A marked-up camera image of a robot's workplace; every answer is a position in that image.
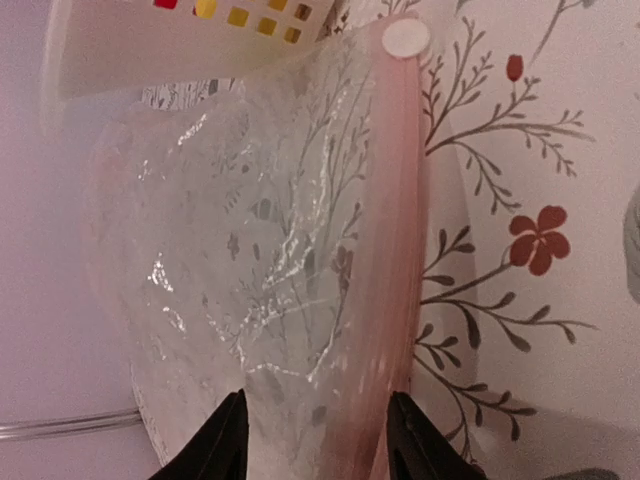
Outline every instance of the metal rod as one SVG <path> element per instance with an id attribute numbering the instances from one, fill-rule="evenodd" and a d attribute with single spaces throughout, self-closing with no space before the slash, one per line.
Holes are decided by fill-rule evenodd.
<path id="1" fill-rule="evenodd" d="M 0 442 L 40 440 L 125 428 L 142 422 L 138 409 L 98 415 L 0 424 Z"/>

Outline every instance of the floral tablecloth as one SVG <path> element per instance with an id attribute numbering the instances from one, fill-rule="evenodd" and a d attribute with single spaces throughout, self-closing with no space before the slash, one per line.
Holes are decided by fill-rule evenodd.
<path id="1" fill-rule="evenodd" d="M 640 311 L 623 248 L 638 216 L 623 218 L 640 180 L 640 7 L 348 0 L 327 33 L 407 9 L 434 36 L 412 393 L 491 478 L 638 478 Z M 177 87 L 163 88 L 151 105 Z"/>

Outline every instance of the white basket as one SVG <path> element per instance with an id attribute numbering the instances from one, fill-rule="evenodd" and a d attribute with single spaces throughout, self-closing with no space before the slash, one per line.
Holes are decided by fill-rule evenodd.
<path id="1" fill-rule="evenodd" d="M 58 123 L 74 97 L 238 77 L 299 52 L 318 38 L 331 5 L 198 0 L 197 16 L 196 0 L 178 0 L 175 9 L 146 0 L 53 0 L 42 71 L 43 126 Z"/>

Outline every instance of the basket hole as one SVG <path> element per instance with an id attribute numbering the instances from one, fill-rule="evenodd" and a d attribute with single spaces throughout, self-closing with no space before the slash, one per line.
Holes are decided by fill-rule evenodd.
<path id="1" fill-rule="evenodd" d="M 200 18 L 213 18 L 217 6 L 217 0 L 198 0 L 194 13 Z"/>
<path id="2" fill-rule="evenodd" d="M 300 5 L 298 5 L 298 8 L 296 8 L 296 13 L 294 14 L 294 16 L 305 22 L 311 16 L 311 10 L 312 8 L 309 5 L 301 3 Z"/>
<path id="3" fill-rule="evenodd" d="M 233 7 L 229 12 L 227 23 L 235 27 L 244 27 L 249 20 L 249 12 L 244 8 Z"/>
<path id="4" fill-rule="evenodd" d="M 287 0 L 269 0 L 269 7 L 282 12 L 287 6 Z"/>
<path id="5" fill-rule="evenodd" d="M 300 40 L 301 34 L 302 32 L 297 28 L 289 27 L 284 34 L 284 39 L 289 43 L 295 44 L 298 43 L 298 40 Z"/>
<path id="6" fill-rule="evenodd" d="M 154 0 L 153 4 L 156 7 L 166 8 L 167 10 L 173 10 L 178 4 L 178 0 Z"/>
<path id="7" fill-rule="evenodd" d="M 278 22 L 272 20 L 271 18 L 264 17 L 260 19 L 260 23 L 258 23 L 258 32 L 263 33 L 264 35 L 273 35 L 273 32 L 276 31 L 276 26 Z"/>

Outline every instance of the white wall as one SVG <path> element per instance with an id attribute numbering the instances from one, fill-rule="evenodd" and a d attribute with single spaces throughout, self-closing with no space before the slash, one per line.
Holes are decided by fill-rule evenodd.
<path id="1" fill-rule="evenodd" d="M 61 136 L 38 129 L 49 0 L 0 5 L 0 422 L 134 405 L 124 349 L 89 290 L 81 243 L 89 150 L 134 93 L 72 106 Z M 146 479 L 144 429 L 0 444 L 0 480 Z"/>

